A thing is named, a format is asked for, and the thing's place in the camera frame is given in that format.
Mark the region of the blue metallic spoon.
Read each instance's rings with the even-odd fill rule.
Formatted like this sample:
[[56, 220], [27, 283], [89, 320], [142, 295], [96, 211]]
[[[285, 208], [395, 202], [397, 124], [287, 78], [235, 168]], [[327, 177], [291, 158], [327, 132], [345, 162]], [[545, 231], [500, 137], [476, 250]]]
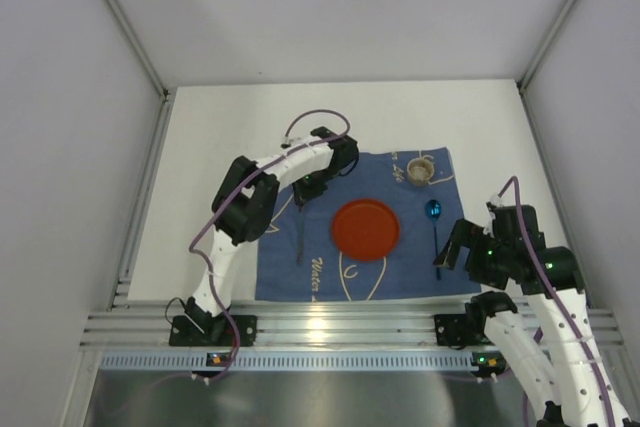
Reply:
[[441, 204], [436, 199], [429, 200], [425, 205], [425, 214], [427, 218], [430, 220], [432, 224], [433, 230], [433, 243], [434, 243], [434, 254], [437, 255], [439, 253], [438, 250], [438, 228], [437, 223], [440, 219], [442, 213]]

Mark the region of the red round plate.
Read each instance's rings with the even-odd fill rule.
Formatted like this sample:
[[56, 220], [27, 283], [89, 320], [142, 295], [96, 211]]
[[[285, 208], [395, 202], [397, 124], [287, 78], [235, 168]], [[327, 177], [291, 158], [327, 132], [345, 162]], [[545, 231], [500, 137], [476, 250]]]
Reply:
[[340, 253], [359, 262], [374, 262], [394, 250], [400, 223], [385, 203], [364, 198], [343, 205], [331, 221], [330, 232]]

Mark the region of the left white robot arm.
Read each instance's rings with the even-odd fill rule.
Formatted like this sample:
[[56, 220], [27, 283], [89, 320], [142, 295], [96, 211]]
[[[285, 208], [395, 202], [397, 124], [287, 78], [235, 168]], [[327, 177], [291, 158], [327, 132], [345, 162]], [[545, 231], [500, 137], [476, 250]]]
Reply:
[[296, 201], [305, 204], [321, 196], [328, 182], [358, 159], [356, 140], [324, 126], [302, 138], [285, 138], [274, 155], [237, 157], [214, 197], [213, 216], [188, 247], [204, 260], [205, 271], [186, 301], [185, 315], [207, 329], [228, 313], [234, 257], [267, 232], [282, 190], [292, 188]]

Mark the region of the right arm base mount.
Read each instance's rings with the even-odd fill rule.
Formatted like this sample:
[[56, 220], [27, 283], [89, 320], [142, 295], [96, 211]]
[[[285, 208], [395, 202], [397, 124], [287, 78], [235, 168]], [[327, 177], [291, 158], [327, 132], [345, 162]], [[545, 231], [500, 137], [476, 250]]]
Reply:
[[504, 292], [491, 291], [473, 296], [464, 304], [463, 313], [434, 316], [437, 345], [454, 350], [489, 345], [490, 341], [484, 334], [487, 319], [510, 309]]

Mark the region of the pink metallic fork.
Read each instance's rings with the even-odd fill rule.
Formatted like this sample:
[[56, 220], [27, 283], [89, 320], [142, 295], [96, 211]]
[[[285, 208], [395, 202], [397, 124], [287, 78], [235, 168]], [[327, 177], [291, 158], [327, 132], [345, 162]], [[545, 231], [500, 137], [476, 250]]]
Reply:
[[304, 207], [298, 207], [296, 265], [301, 265], [304, 257], [305, 213]]

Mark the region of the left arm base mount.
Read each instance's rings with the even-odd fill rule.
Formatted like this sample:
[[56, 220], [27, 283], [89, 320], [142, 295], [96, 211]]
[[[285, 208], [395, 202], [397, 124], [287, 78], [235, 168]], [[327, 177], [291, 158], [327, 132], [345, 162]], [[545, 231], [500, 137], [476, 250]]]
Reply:
[[232, 324], [221, 313], [212, 316], [200, 309], [193, 298], [181, 301], [183, 313], [171, 319], [169, 345], [172, 347], [251, 347], [257, 335], [258, 318], [232, 314]]

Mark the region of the speckled ceramic cup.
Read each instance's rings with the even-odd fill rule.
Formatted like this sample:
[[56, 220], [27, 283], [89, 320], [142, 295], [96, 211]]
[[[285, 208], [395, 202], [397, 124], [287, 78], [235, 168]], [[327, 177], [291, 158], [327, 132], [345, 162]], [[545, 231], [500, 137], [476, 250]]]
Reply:
[[407, 164], [407, 178], [414, 186], [422, 187], [428, 185], [434, 172], [433, 162], [424, 157], [413, 158]]

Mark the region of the blue embroidered cloth placemat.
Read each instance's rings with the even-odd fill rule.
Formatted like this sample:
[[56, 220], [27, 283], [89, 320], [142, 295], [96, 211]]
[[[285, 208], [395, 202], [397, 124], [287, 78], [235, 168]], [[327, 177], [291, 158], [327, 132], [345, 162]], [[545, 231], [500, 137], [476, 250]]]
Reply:
[[[431, 160], [435, 172], [426, 186], [412, 185], [407, 164], [416, 157]], [[346, 203], [376, 199], [389, 206], [400, 223], [400, 238], [382, 260], [359, 262], [338, 251], [331, 221]], [[355, 169], [328, 184], [326, 192], [304, 206], [304, 257], [296, 265], [297, 215], [293, 191], [278, 195], [271, 226], [258, 242], [255, 297], [263, 301], [369, 301], [471, 294], [477, 283], [465, 272], [462, 252], [453, 270], [433, 266], [433, 230], [425, 214], [431, 200], [440, 202], [438, 249], [444, 246], [463, 209], [450, 153], [362, 153]]]

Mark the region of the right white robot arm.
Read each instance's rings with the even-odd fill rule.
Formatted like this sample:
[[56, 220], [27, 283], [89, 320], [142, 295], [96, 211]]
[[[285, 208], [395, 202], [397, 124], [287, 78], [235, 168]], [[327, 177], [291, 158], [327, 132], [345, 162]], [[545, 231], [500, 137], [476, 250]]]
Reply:
[[633, 426], [599, 353], [573, 253], [550, 248], [529, 205], [489, 205], [486, 227], [454, 224], [435, 266], [462, 249], [471, 280], [489, 286], [461, 314], [435, 317], [437, 343], [495, 346], [526, 394], [539, 426]]

